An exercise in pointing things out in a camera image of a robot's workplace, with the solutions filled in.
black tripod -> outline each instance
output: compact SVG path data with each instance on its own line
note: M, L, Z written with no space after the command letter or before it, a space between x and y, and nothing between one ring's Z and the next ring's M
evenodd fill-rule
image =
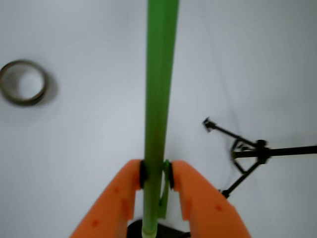
M206 118L203 124L208 132L215 129L236 139L231 147L231 158L233 164L242 175L238 178L238 180L236 180L235 183L233 183L233 185L230 186L230 188L221 192L226 198L229 197L230 193L240 183L242 183L242 181L245 180L247 176L249 176L259 165L265 164L270 157L283 155L317 154L317 146L269 149L266 147L265 140L258 140L256 143L253 143L239 135L217 126L216 123L210 121L209 118ZM245 171L236 159L247 157L256 157L257 161L247 171Z

orange plastic part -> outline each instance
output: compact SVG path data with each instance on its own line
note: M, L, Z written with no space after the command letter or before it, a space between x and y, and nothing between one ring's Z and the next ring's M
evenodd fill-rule
M140 162L129 161L102 192L71 238L126 238L140 189Z
M200 173L183 161L172 162L174 190L192 238L250 238L235 208Z

green rod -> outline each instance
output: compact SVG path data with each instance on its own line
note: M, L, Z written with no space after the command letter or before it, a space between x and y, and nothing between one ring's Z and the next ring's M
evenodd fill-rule
M178 0L148 0L143 238L155 238L173 68Z

black base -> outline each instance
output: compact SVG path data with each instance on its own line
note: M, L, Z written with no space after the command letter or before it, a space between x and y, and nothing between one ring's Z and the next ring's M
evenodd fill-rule
M189 238L189 232L181 232L158 224L157 238ZM142 238L142 220L137 220L128 226L127 238Z

metal ring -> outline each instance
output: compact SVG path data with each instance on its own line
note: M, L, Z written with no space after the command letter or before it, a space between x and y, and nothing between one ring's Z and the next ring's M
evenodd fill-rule
M27 65L35 70L37 70L41 76L42 76L42 81L43 81L43 85L41 90L34 96L30 97L30 98L19 98L16 96L13 96L4 86L3 83L3 76L6 73L6 71L11 68L12 66L15 66L17 64L23 64L23 65ZM34 105L36 103L38 103L44 96L44 93L46 92L48 86L48 74L37 64L28 61L28 60L15 60L12 61L10 63L7 63L1 70L0 70L0 89L2 91L3 96L9 100L10 102L14 103L14 104L18 104L18 105L22 105L22 106L31 106Z

